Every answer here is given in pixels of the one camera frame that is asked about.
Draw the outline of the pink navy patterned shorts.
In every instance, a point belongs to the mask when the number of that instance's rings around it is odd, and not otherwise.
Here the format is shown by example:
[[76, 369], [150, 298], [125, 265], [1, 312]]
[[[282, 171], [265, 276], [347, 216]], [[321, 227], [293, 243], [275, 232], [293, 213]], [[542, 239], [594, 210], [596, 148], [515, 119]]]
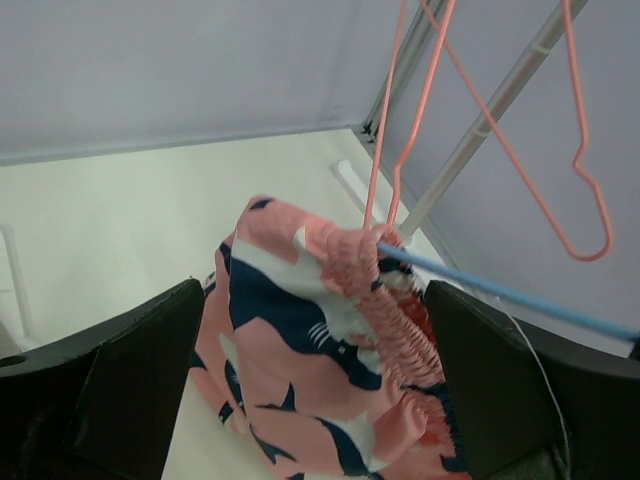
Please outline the pink navy patterned shorts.
[[280, 479], [469, 477], [425, 284], [382, 243], [257, 196], [216, 250], [189, 373]]

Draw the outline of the blue wire hanger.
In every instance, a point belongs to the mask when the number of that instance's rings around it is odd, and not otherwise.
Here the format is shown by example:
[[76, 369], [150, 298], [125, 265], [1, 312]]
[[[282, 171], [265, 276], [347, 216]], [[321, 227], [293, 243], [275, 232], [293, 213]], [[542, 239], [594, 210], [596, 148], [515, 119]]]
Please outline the blue wire hanger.
[[440, 277], [453, 280], [461, 285], [471, 287], [472, 289], [479, 290], [483, 293], [504, 298], [521, 307], [528, 308], [546, 316], [554, 317], [565, 323], [633, 344], [637, 344], [639, 342], [639, 331], [633, 330], [630, 327], [604, 321], [591, 315], [553, 304], [542, 298], [497, 284], [486, 278], [440, 265], [427, 258], [407, 252], [402, 248], [393, 247], [379, 242], [377, 244], [377, 249], [384, 255], [400, 262], [409, 263], [417, 268], [427, 270]]

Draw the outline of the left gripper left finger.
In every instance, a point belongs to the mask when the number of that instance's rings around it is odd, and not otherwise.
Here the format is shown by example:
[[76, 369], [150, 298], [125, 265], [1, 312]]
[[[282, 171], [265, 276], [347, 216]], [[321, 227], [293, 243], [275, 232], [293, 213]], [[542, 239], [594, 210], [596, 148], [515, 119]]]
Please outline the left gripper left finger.
[[4, 479], [159, 479], [204, 306], [183, 281], [1, 361]]

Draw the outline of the pink hanger of grey shorts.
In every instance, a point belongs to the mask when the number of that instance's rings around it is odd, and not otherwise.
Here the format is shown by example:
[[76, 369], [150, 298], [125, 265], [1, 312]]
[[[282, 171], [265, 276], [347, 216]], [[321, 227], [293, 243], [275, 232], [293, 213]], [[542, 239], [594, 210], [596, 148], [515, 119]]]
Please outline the pink hanger of grey shorts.
[[389, 184], [388, 202], [380, 205], [380, 220], [402, 223], [403, 171], [416, 152], [427, 106], [434, 96], [437, 74], [446, 58], [447, 29], [454, 1], [403, 1], [391, 51], [391, 65], [362, 134], [372, 148], [373, 167], [365, 212], [374, 220], [378, 180]]

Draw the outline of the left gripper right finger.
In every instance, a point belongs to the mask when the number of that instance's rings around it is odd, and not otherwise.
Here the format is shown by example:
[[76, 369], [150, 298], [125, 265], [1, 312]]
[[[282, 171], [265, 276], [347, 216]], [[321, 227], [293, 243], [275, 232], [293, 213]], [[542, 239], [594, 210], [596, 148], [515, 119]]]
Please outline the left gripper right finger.
[[638, 478], [637, 356], [513, 321], [443, 281], [425, 303], [472, 478]]

